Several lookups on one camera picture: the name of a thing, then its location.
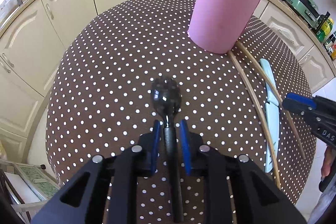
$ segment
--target spoon handle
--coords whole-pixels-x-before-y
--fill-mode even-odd
[[[180,183],[179,161],[177,157],[176,130],[164,128],[165,150],[170,185],[170,204],[174,223],[183,222],[183,203]]]

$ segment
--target person's hand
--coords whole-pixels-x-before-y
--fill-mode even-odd
[[[322,177],[326,177],[330,174],[330,167],[333,161],[332,149],[330,146],[327,146],[324,152],[324,160],[321,168]]]

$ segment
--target metal screw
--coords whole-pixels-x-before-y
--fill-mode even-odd
[[[142,146],[141,145],[134,145],[132,146],[132,152],[134,153],[139,153],[142,150]]]
[[[201,145],[201,146],[199,147],[199,150],[200,150],[201,152],[209,152],[209,151],[210,151],[210,147],[209,147],[208,145],[203,144],[203,145]]]
[[[239,155],[238,159],[241,162],[248,162],[250,160],[250,158],[246,155]]]
[[[103,157],[101,155],[95,155],[92,157],[92,161],[96,164],[100,163],[103,160]]]

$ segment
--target brown tablecloth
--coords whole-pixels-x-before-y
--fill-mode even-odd
[[[221,153],[245,153],[264,168],[266,141],[236,68],[226,54],[206,52],[188,38],[194,2],[128,0],[97,16],[70,45],[55,78],[46,131],[48,158],[60,183],[93,155],[118,155],[149,131],[160,119],[149,94],[160,75],[172,76],[181,88],[177,127],[185,118],[191,131]],[[257,60],[270,61],[283,98],[288,92],[311,95],[294,55],[264,23],[252,17],[241,41]],[[233,51],[264,106],[263,79],[245,55]],[[315,138],[301,117],[293,119],[306,160],[280,110],[278,166],[282,190],[295,203],[310,172]],[[182,167],[181,177],[185,222],[202,223],[203,184],[186,177]],[[138,182],[138,223],[172,222],[163,142],[157,173]]]

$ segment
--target green appliance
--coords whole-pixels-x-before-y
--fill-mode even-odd
[[[318,6],[313,0],[285,0],[296,14],[302,17],[316,33],[330,16],[329,12],[326,15],[318,13]]]

